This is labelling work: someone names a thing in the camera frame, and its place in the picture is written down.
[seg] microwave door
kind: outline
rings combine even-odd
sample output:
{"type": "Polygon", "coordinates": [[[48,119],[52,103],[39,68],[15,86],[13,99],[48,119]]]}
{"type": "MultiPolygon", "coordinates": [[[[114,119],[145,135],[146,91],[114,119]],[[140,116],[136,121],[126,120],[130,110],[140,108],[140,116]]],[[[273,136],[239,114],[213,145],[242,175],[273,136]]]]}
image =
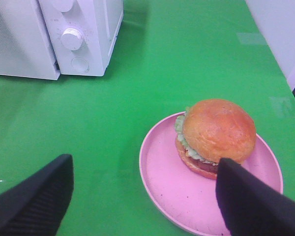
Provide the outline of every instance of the microwave door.
{"type": "Polygon", "coordinates": [[[0,75],[60,75],[37,0],[0,0],[0,75]]]}

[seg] hamburger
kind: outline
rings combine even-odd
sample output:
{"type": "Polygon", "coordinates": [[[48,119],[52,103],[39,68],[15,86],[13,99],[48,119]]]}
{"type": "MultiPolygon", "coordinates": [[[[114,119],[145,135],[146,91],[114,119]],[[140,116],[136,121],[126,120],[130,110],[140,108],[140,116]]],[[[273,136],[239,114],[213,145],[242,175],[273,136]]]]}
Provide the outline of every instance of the hamburger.
{"type": "Polygon", "coordinates": [[[196,103],[175,122],[176,148],[186,166],[216,179],[222,157],[242,164],[253,151],[253,119],[237,104],[224,99],[196,103]]]}

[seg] pink plate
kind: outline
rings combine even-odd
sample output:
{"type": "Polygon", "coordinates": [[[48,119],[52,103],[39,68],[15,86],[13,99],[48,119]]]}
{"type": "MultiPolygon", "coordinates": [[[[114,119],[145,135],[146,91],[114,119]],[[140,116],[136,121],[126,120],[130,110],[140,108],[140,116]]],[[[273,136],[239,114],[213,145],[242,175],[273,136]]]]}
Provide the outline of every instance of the pink plate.
{"type": "MultiPolygon", "coordinates": [[[[190,171],[175,147],[173,114],[146,135],[140,150],[143,184],[157,208],[182,229],[201,236],[230,236],[215,197],[215,181],[190,171]]],[[[257,135],[256,147],[243,167],[276,191],[283,193],[279,164],[257,135]]]]}

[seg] lettuce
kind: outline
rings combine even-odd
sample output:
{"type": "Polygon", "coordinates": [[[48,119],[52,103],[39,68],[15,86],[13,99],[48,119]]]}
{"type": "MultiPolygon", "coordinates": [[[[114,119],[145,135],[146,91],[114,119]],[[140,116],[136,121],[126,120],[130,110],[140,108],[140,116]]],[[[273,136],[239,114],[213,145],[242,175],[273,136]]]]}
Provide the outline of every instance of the lettuce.
{"type": "Polygon", "coordinates": [[[175,131],[177,133],[177,139],[181,142],[181,144],[185,147],[185,149],[187,150],[188,154],[195,160],[201,160],[203,163],[208,163],[208,164],[211,164],[213,166],[216,166],[217,163],[215,162],[212,162],[212,161],[208,161],[206,159],[204,159],[203,157],[201,157],[194,149],[192,149],[189,144],[187,143],[187,141],[185,140],[184,136],[183,136],[183,133],[182,133],[182,125],[183,125],[183,122],[185,120],[185,115],[181,115],[181,116],[178,116],[176,118],[176,121],[175,121],[175,131]]]}

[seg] bottom bun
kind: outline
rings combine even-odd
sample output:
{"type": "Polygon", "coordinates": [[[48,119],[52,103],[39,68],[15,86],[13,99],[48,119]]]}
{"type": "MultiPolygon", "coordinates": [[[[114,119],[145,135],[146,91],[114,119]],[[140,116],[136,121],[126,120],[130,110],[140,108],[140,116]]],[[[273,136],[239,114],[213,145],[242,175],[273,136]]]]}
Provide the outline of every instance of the bottom bun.
{"type": "Polygon", "coordinates": [[[201,168],[199,168],[198,166],[196,166],[195,164],[193,164],[190,160],[189,157],[186,156],[186,149],[185,147],[181,144],[181,142],[177,139],[176,137],[176,141],[175,141],[175,145],[178,151],[178,154],[181,158],[181,160],[185,163],[185,165],[192,170],[193,172],[200,174],[206,178],[210,178],[210,179],[216,179],[217,174],[212,173],[212,172],[208,172],[205,170],[202,170],[201,168]]]}

